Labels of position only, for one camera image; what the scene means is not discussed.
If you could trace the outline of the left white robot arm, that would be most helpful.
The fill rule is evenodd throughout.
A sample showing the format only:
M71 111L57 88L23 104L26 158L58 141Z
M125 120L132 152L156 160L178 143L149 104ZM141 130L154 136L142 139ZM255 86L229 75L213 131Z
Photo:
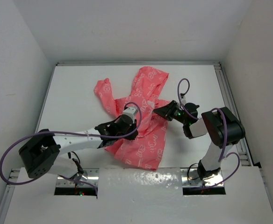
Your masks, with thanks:
M78 161L61 155L83 149L99 149L115 144L120 139L134 140L138 131L132 115L120 115L113 121L78 133L51 132L43 129L19 149L28 177L37 179L46 173L71 178L82 174Z

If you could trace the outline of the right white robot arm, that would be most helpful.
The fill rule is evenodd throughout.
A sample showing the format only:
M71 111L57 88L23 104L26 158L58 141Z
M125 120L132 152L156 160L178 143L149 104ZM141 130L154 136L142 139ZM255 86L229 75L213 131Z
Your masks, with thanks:
M229 149L245 137L245 128L228 107L213 109L198 117L198 105L176 101L154 109L153 112L167 121L176 120L183 125L184 135L197 138L208 134L211 143L204 157L199 160L193 180L216 175Z

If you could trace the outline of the pink patterned jacket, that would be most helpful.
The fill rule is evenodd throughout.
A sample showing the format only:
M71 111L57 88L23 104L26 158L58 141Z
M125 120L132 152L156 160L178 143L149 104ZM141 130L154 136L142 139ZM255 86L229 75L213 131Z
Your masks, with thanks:
M121 162L148 170L156 170L163 157L167 120L153 113L154 109L169 102L159 99L159 95L168 80L167 72L145 66L139 69L133 82L131 93L124 98L115 99L108 78L99 80L94 93L99 97L107 113L118 117L126 103L136 103L141 110L137 121L141 123L135 140L120 139L106 147Z

